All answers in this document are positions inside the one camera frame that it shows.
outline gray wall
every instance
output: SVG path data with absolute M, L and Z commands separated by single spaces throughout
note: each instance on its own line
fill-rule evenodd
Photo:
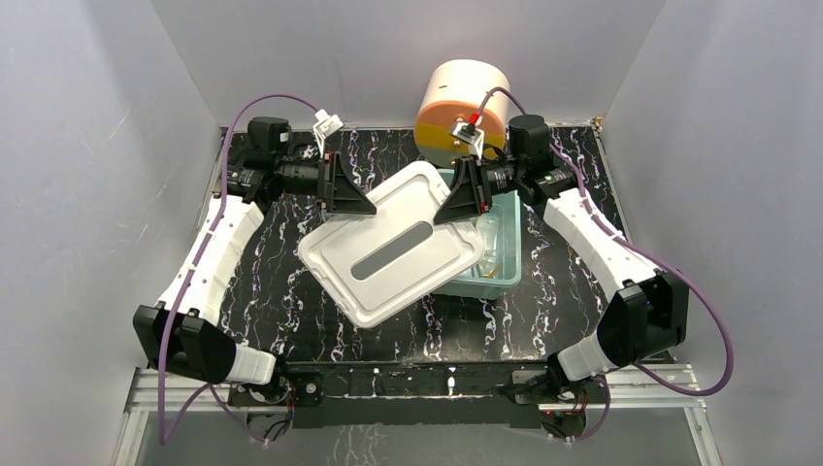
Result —
M 823 4 L 667 2 L 605 125 L 635 240 L 702 283 L 738 352 L 708 416 L 726 464 L 820 464 Z M 696 303 L 681 355 L 723 367 Z
M 108 464 L 217 129 L 149 2 L 0 12 L 0 464 Z
M 530 112 L 602 116 L 664 0 L 151 0 L 217 122 L 266 92 L 361 126 L 411 126 L 432 72 L 488 61 Z M 290 102 L 259 115 L 308 127 Z

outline translucent plastic box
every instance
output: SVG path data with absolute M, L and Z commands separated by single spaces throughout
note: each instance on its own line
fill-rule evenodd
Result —
M 452 170 L 438 170 L 446 184 L 451 183 Z M 516 192 L 494 196 L 494 203 L 489 214 L 496 216 L 499 222 L 497 234 L 498 262 L 500 267 L 493 277 L 471 277 L 463 274 L 436 289 L 436 294 L 463 296 L 468 298 L 497 299 L 503 292 L 520 283 L 521 246 L 520 246 L 520 199 Z

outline purple cable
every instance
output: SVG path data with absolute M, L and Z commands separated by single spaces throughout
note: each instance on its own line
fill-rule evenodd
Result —
M 555 154 L 557 154 L 557 156 L 560 157 L 560 159 L 563 160 L 563 162 L 565 162 L 566 165 L 569 165 L 573 172 L 575 172 L 575 176 L 577 177 L 577 190 L 579 191 L 580 197 L 583 198 L 583 208 L 585 208 L 586 212 L 592 216 L 594 211 L 592 209 L 592 206 L 589 204 L 589 197 L 586 195 L 586 186 L 583 183 L 583 175 L 580 172 L 580 169 L 577 168 L 574 162 L 572 162 L 571 158 L 561 153 L 560 150 L 558 150 L 555 146 L 550 147 L 551 150 Z M 611 228 L 606 226 L 598 216 L 592 216 L 591 218 L 592 220 L 594 220 L 597 226 L 600 227 L 600 229 L 603 230 L 603 232 L 607 235 L 611 236 L 615 233 L 611 230 Z M 651 252 L 643 250 L 629 243 L 628 241 L 620 238 L 619 236 L 615 236 L 614 241 L 623 248 L 645 257 L 646 259 L 653 262 L 655 265 L 657 265 L 664 271 L 671 273 L 672 275 L 677 277 L 681 282 L 685 283 L 686 286 L 688 286 L 695 293 L 695 296 L 697 296 L 697 298 L 703 303 L 703 305 L 706 306 L 708 314 L 711 316 L 712 319 L 714 319 L 714 323 L 717 324 L 717 329 L 720 330 L 720 337 L 723 339 L 723 346 L 726 349 L 726 367 L 723 370 L 723 375 L 720 377 L 720 380 L 717 381 L 717 383 L 714 386 L 707 388 L 705 390 L 690 390 L 688 388 L 677 386 L 673 383 L 670 383 L 669 381 L 664 380 L 663 378 L 652 372 L 649 368 L 643 366 L 642 364 L 635 364 L 635 366 L 659 384 L 682 395 L 709 396 L 723 389 L 723 387 L 726 386 L 727 383 L 729 383 L 729 380 L 732 378 L 732 371 L 734 371 L 735 369 L 735 349 L 732 347 L 732 337 L 731 335 L 729 335 L 729 329 L 728 327 L 726 327 L 726 323 L 723 322 L 723 319 L 720 318 L 720 315 L 717 313 L 717 310 L 714 308 L 714 306 L 711 304 L 708 298 L 704 295 L 704 293 L 698 288 L 698 286 L 694 282 L 692 282 L 688 277 L 683 275 L 675 267 L 672 267 L 671 265 L 664 262 L 662 259 L 657 258 Z
M 606 390 L 606 405 L 603 407 L 603 414 L 600 416 L 600 419 L 597 420 L 597 423 L 594 424 L 594 427 L 592 427 L 591 430 L 582 434 L 581 436 L 575 437 L 575 442 L 580 440 L 586 440 L 592 435 L 594 435 L 595 432 L 600 430 L 600 427 L 603 425 L 604 422 L 606 422 L 606 416 L 609 415 L 609 408 L 611 408 L 611 391 L 609 391 L 609 383 L 606 382 L 605 377 L 595 377 L 594 380 L 599 382 L 600 386 Z
M 488 103 L 488 100 L 491 98 L 491 96 L 495 92 L 503 92 L 504 94 L 506 94 L 506 96 L 509 97 L 509 100 L 511 100 L 511 102 L 514 104 L 514 106 L 517 107 L 517 109 L 522 114 L 526 115 L 526 109 L 524 109 L 523 106 L 520 105 L 520 102 L 518 102 L 517 99 L 515 99 L 513 95 L 511 95 L 511 92 L 509 92 L 509 90 L 506 89 L 505 87 L 499 87 L 499 86 L 498 87 L 492 87 L 488 92 L 486 92 L 486 96 L 483 97 L 483 101 L 480 102 L 480 106 L 477 107 L 477 114 L 478 115 L 480 115 L 480 116 L 483 115 L 483 109 L 486 108 L 486 104 Z
M 237 115 L 232 120 L 231 124 L 229 124 L 228 129 L 226 129 L 226 135 L 223 137 L 223 145 L 220 148 L 220 208 L 217 210 L 217 215 L 214 216 L 214 220 L 212 220 L 212 225 L 209 227 L 210 232 L 214 232 L 217 229 L 217 226 L 220 224 L 220 221 L 223 219 L 223 213 L 226 210 L 226 193 L 228 192 L 228 153 L 229 147 L 231 147 L 231 140 L 232 136 L 234 135 L 234 129 L 237 126 L 237 122 L 240 121 L 240 117 L 243 113 L 248 110 L 249 107 L 260 102 L 261 100 L 272 99 L 275 97 L 282 97 L 284 99 L 291 99 L 302 104 L 309 106 L 315 113 L 317 113 L 318 108 L 311 103 L 307 102 L 306 100 L 301 99 L 300 97 L 296 97 L 289 94 L 266 94 L 255 99 L 250 100 L 248 103 L 243 105 Z M 181 289 L 178 291 L 178 295 L 175 298 L 175 302 L 172 304 L 172 309 L 169 312 L 169 316 L 166 318 L 165 326 L 163 327 L 163 336 L 160 339 L 160 355 L 157 360 L 157 423 L 158 423 L 158 430 L 160 436 L 160 445 L 165 446 L 166 443 L 171 438 L 172 434 L 177 430 L 178 425 L 182 420 L 182 415 L 185 413 L 185 410 L 188 408 L 189 405 L 197 398 L 200 393 L 203 392 L 206 388 L 210 388 L 212 390 L 212 394 L 214 395 L 214 399 L 217 401 L 217 404 L 220 405 L 220 408 L 223 409 L 226 413 L 232 415 L 232 417 L 244 427 L 246 431 L 248 431 L 252 437 L 256 436 L 256 433 L 248 429 L 243 422 L 236 417 L 225 403 L 220 399 L 217 395 L 214 388 L 207 383 L 203 385 L 195 391 L 191 397 L 185 402 L 183 405 L 183 409 L 178 413 L 177 417 L 175 417 L 174 422 L 172 423 L 172 427 L 169 429 L 169 435 L 166 436 L 166 357 L 169 352 L 169 340 L 172 337 L 172 323 L 175 320 L 175 316 L 178 313 L 178 309 L 180 308 L 182 298 L 185 296 L 185 291 L 188 289 L 189 285 L 191 284 L 191 278 L 194 276 L 194 268 L 197 267 L 197 264 L 200 263 L 200 259 L 203 257 L 203 253 L 206 251 L 206 246 L 209 245 L 209 241 L 212 239 L 212 235 L 206 235 L 203 238 L 203 243 L 200 244 L 200 247 L 197 249 L 197 252 L 194 254 L 194 258 L 191 260 L 191 268 L 185 274 L 185 278 L 183 279 Z

